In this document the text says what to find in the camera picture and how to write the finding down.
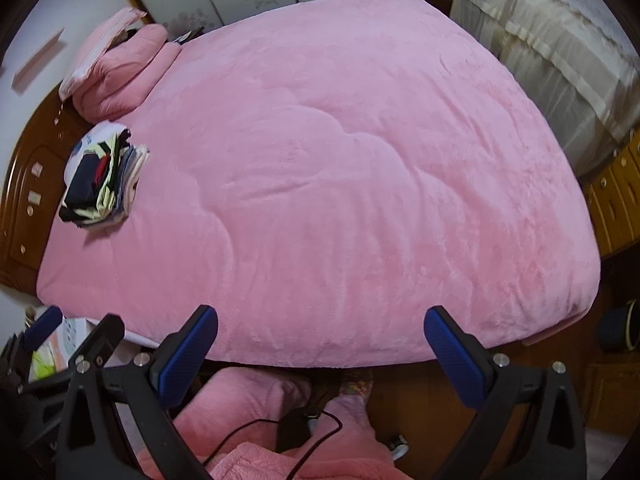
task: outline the foot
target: foot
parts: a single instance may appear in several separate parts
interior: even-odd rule
[[[373,390],[373,370],[371,368],[350,368],[343,370],[338,395],[360,395],[365,403]]]

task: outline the person's leg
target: person's leg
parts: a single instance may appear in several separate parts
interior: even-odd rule
[[[180,412],[174,425],[187,446],[203,460],[236,428],[256,418],[280,420],[290,410],[304,406],[310,393],[308,381],[299,376],[255,368],[223,368]],[[256,422],[238,431],[218,453],[228,453],[241,442],[274,450],[276,431],[277,424]],[[150,459],[146,450],[138,458],[141,465]]]
[[[331,413],[341,421],[342,429],[320,444],[309,457],[310,462],[370,458],[393,463],[391,452],[376,440],[376,433],[367,416],[366,405],[372,387],[370,370],[348,370],[345,373],[340,395],[330,400],[324,407],[327,413]],[[336,427],[337,423],[331,417],[322,414],[311,438],[290,456],[302,458],[313,444]]]

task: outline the black cable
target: black cable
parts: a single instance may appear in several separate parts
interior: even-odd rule
[[[336,417],[333,413],[329,413],[326,412],[325,410],[320,410],[320,413],[324,413],[327,416],[330,416],[335,422],[336,424],[338,424],[338,427],[335,428],[334,430],[331,430],[329,433],[327,433],[326,435],[324,435],[322,438],[319,438],[314,444],[313,446],[311,446],[307,452],[302,456],[302,458],[300,458],[300,460],[298,460],[298,462],[296,462],[296,465],[293,466],[293,469],[289,472],[289,474],[287,475],[287,479],[286,480],[293,480],[293,477],[296,475],[296,473],[300,470],[300,468],[303,466],[303,464],[309,459],[309,457],[311,456],[311,454],[318,449],[318,446],[320,446],[320,444],[322,444],[325,440],[327,440],[329,437],[334,436],[336,433],[338,433],[338,431],[340,431],[342,429],[342,421]],[[209,465],[209,463],[213,460],[213,458],[220,452],[220,450],[222,449],[222,447],[229,441],[229,439],[234,436],[238,431],[244,430],[244,428],[248,428],[249,426],[251,426],[252,424],[257,424],[258,422],[268,422],[270,424],[280,424],[280,420],[271,420],[269,418],[256,418],[255,420],[252,420],[251,422],[248,422],[246,424],[243,424],[242,426],[239,426],[238,428],[235,428],[231,433],[229,433],[223,440],[222,442],[220,442],[220,444],[218,444],[218,446],[216,447],[216,449],[213,450],[213,452],[207,457],[207,459],[202,463],[202,465],[204,467],[206,467],[207,465]]]

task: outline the blue gripper pad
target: blue gripper pad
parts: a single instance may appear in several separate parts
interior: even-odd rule
[[[180,332],[169,334],[154,352],[149,378],[164,410],[180,405],[217,335],[215,309],[201,305]]]
[[[427,310],[424,336],[462,403],[480,410],[493,385],[489,353],[475,337],[462,332],[442,306]]]
[[[62,323],[62,311],[50,306],[33,325],[24,331],[22,347],[27,352],[35,352],[47,340],[53,331]]]

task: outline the pink bedspread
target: pink bedspread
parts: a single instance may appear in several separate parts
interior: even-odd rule
[[[68,316],[160,341],[200,303],[209,357],[426,360],[427,307],[485,346],[573,321],[600,260],[577,182],[513,77],[422,0],[321,0],[185,45],[120,120],[132,215],[54,221],[38,279]]]

